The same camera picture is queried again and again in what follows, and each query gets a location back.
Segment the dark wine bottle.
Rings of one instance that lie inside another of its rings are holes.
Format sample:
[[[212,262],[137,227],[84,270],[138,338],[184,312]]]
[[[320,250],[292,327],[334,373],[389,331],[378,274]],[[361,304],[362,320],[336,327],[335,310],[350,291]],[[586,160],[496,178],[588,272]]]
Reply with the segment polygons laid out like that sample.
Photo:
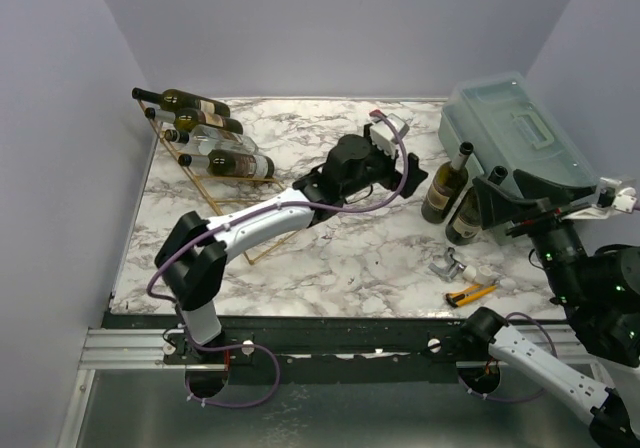
[[[450,243],[463,246],[471,243],[481,230],[478,196],[472,185],[447,223],[445,236]]]

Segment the clear square liquor bottle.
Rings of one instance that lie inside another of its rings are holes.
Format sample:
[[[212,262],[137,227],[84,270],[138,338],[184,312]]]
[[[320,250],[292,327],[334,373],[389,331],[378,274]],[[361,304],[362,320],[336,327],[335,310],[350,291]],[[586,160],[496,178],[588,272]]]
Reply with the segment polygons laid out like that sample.
[[[180,152],[207,155],[212,150],[228,150],[244,154],[256,154],[257,144],[248,136],[235,134],[204,125],[191,131],[167,129],[163,139],[177,146]]]

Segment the green wine bottle front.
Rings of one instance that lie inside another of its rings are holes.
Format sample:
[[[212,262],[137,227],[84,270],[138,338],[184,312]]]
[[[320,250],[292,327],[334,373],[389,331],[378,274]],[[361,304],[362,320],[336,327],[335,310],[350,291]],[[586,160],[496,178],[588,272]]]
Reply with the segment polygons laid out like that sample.
[[[156,108],[145,108],[144,115],[150,120],[168,123],[178,130],[191,132],[198,125],[205,125],[223,131],[243,134],[242,124],[232,118],[218,114],[209,114],[199,109],[183,108],[177,112],[169,112]]]

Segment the green wine bottle back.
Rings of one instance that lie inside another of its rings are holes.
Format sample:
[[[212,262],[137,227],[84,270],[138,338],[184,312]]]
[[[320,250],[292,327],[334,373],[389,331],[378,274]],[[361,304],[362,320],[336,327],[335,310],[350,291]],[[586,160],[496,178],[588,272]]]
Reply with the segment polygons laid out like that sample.
[[[178,164],[216,177],[271,179],[274,162],[260,154],[214,149],[207,155],[180,154]]]

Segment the wine bottle cream label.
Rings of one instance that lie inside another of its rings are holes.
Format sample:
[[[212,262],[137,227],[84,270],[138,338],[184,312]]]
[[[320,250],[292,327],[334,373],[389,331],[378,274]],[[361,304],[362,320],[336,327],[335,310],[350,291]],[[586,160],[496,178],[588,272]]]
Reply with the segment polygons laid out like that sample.
[[[458,153],[438,168],[421,206],[421,214],[426,221],[433,224],[445,221],[468,182],[466,164],[473,151],[471,142],[463,142]]]

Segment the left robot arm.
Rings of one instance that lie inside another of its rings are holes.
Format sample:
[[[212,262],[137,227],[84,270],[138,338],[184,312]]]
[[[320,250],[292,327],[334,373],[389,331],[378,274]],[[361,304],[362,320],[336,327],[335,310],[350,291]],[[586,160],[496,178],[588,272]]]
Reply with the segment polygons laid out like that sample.
[[[213,347],[222,334],[214,299],[230,261],[338,213],[372,212],[408,198],[427,179],[404,144],[408,123],[378,110],[370,119],[361,134],[341,137],[323,164],[275,197],[227,215],[202,218],[191,211],[179,218],[156,254],[151,280],[169,288],[166,298],[198,350]]]

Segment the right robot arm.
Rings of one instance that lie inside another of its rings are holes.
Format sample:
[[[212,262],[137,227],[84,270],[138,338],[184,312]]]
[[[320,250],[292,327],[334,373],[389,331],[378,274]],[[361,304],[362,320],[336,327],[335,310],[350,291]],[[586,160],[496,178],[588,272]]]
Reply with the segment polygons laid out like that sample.
[[[509,222],[508,235],[526,235],[576,338],[606,370],[613,384],[590,380],[537,348],[491,309],[480,308],[461,326],[468,349],[484,350],[538,383],[569,407],[601,447],[639,444],[639,249],[612,244],[586,253],[577,220],[606,220],[638,208],[631,179],[602,178],[571,187],[520,169],[520,191],[509,194],[486,176],[473,187],[481,225]]]

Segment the green wine bottle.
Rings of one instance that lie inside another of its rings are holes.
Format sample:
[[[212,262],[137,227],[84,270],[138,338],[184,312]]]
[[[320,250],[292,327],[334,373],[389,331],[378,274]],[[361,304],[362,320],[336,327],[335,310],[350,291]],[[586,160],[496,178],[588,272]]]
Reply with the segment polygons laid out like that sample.
[[[156,108],[145,108],[144,115],[150,120],[168,123],[178,130],[191,132],[198,125],[205,125],[223,131],[243,134],[242,124],[232,118],[218,114],[209,114],[199,109],[183,108],[177,112],[169,112]]]
[[[167,89],[162,93],[156,93],[134,87],[131,95],[133,99],[157,105],[165,111],[175,112],[183,108],[193,108],[223,117],[231,116],[231,110],[227,104],[178,89]]]
[[[216,177],[271,179],[274,162],[260,154],[214,149],[207,155],[180,154],[178,164]]]

